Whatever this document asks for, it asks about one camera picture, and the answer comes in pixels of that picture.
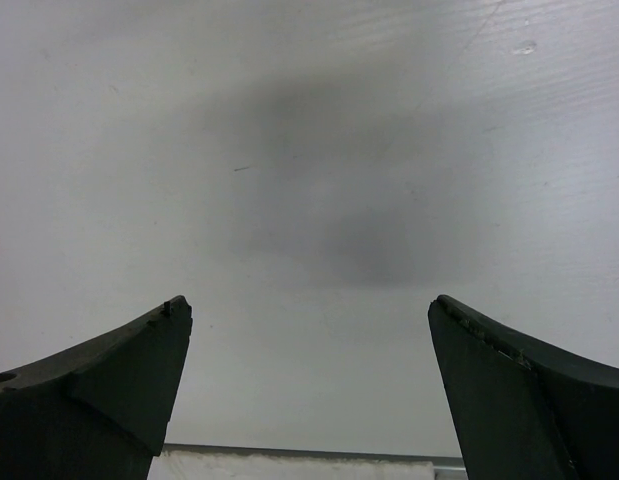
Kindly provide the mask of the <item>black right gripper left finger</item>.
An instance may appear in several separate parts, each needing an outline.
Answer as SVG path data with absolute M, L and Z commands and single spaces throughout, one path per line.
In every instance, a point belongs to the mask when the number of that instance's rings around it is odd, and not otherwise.
M 0 479 L 145 479 L 192 331 L 174 297 L 91 340 L 0 372 Z

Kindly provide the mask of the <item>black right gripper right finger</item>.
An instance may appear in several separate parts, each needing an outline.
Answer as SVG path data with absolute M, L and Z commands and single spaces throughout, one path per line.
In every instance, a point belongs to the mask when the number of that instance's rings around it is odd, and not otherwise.
M 619 369 L 441 295 L 434 351 L 471 479 L 619 479 Z

